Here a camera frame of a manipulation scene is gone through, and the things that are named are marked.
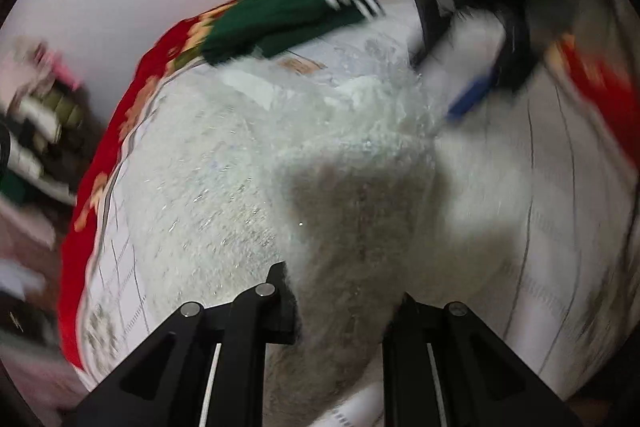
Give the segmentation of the white fluffy sweater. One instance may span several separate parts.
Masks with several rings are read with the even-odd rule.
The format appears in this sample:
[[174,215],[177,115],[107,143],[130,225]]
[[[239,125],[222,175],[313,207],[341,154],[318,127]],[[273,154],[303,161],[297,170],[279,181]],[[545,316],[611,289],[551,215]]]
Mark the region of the white fluffy sweater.
[[283,262],[297,337],[269,351],[267,425],[307,426],[375,381],[403,295],[469,295],[514,244],[508,158],[437,130],[443,108],[395,23],[199,62],[152,95],[122,176],[152,310],[226,303]]

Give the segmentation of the dark green folded garment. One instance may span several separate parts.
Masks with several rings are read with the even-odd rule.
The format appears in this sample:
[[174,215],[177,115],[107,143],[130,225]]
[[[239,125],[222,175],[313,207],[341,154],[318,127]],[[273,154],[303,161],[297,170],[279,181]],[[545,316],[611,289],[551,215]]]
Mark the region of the dark green folded garment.
[[210,65],[245,55],[271,58],[383,14],[378,0],[240,0],[213,22],[201,56]]

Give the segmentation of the white quilted floral mat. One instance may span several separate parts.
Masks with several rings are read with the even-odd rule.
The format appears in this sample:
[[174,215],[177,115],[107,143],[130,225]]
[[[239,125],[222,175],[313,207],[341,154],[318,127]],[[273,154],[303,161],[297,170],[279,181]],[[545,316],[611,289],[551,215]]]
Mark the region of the white quilted floral mat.
[[[343,29],[395,23],[405,28],[409,64],[420,29],[416,5],[382,0],[382,7],[384,14],[375,20],[314,40]],[[639,320],[637,260],[622,254],[636,175],[615,154],[612,139],[599,132],[600,120],[578,101],[560,61],[562,40],[541,54],[520,92],[493,94],[462,120],[446,121],[450,104],[488,71],[503,39],[495,15],[465,12],[454,18],[421,68],[409,67],[433,80],[442,94],[437,130],[468,132],[490,157],[508,158],[508,171],[523,190],[514,244],[469,295],[455,291],[439,300],[405,295],[433,306],[467,303],[559,397],[567,398],[600,369]],[[181,303],[196,301],[183,300],[158,317],[132,246],[122,176],[152,95],[196,63],[220,66],[238,58],[210,65],[197,57],[163,76],[122,142],[122,158],[99,205],[100,228],[80,311],[80,355],[87,368],[76,371],[88,388],[103,381]],[[381,421],[380,349],[378,354],[375,381],[361,384],[309,425],[373,426]]]

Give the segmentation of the red floral blanket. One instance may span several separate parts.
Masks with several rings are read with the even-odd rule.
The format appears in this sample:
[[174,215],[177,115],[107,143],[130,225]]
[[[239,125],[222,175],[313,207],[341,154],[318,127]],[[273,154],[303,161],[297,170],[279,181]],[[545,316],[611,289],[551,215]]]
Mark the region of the red floral blanket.
[[[148,101],[163,76],[175,72],[195,52],[210,31],[210,26],[235,2],[228,0],[197,16],[180,20],[165,32],[146,52],[136,75],[116,106],[92,163],[82,178],[73,212],[70,231],[62,243],[61,289],[58,295],[58,328],[64,357],[78,371],[87,366],[80,355],[80,311],[89,274],[88,263],[94,253],[98,233],[98,210],[117,161],[120,147],[137,124],[144,103]],[[576,89],[578,101],[585,104],[590,116],[599,118],[598,130],[612,139],[614,152],[623,159],[631,173],[639,170],[639,93],[631,77],[601,60],[588,60],[576,49],[575,40],[565,37],[559,44],[560,61]]]

